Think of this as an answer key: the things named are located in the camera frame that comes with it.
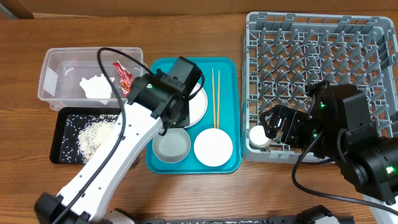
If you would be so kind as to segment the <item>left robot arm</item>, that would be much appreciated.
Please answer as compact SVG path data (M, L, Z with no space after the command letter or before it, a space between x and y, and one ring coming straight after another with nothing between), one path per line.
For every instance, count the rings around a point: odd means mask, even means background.
M134 223L132 215L106 209L126 172L146 144L169 127L189 125L193 89L205 78L192 61L179 57L168 73L135 78L121 114L81 171L57 195L44 192L34 210L40 223Z

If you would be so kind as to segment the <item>white cylindrical cup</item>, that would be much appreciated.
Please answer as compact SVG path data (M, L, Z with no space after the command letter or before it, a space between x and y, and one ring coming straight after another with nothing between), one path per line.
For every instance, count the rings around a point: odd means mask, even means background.
M249 131L249 145L253 149L266 150L271 145L271 140L265 135L264 127L254 126Z

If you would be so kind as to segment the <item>grey small bowl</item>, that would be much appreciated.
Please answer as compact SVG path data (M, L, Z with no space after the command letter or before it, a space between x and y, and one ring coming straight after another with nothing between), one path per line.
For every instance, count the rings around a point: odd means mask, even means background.
M182 161L190 152L191 140L182 128L169 129L164 136L157 135L152 140L155 156L166 163Z

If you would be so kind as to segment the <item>pink bowl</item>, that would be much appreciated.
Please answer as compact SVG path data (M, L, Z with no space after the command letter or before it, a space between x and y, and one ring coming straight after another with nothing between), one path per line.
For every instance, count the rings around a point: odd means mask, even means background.
M193 149L196 158L202 164L218 167L229 161L233 154L233 143L223 130L210 128L196 137Z

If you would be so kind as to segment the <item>white napkin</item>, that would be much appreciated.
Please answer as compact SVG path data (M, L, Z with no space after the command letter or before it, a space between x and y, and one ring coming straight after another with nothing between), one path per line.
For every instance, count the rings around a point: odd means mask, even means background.
M88 99L94 99L103 105L110 102L112 88L106 77L102 73L100 76L94 76L90 79L82 78L80 86Z

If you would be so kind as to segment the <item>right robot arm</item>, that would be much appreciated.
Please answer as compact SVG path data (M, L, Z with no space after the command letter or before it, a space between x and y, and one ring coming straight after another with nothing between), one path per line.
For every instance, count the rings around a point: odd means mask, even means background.
M311 195L369 207L378 223L397 223L397 138L380 137L371 119L366 94L352 84L328 81L308 84L312 98L308 112L276 105L261 113L266 137L303 149L292 170L294 185ZM334 162L363 199L309 189L296 171L312 152L323 162Z

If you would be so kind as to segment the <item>cooked rice pile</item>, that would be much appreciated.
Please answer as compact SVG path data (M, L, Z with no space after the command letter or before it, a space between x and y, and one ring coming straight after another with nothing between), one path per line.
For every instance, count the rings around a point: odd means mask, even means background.
M61 164L86 164L112 130L116 114L70 114L60 148Z

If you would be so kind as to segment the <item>red sauce packet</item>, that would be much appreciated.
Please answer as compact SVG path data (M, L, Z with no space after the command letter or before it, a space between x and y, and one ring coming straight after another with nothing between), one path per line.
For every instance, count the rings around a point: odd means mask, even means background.
M131 85L134 80L133 75L120 63L119 60L113 63L115 69L119 73L119 79L120 79L120 86L123 91L123 94L125 97L128 96L128 94L131 91Z

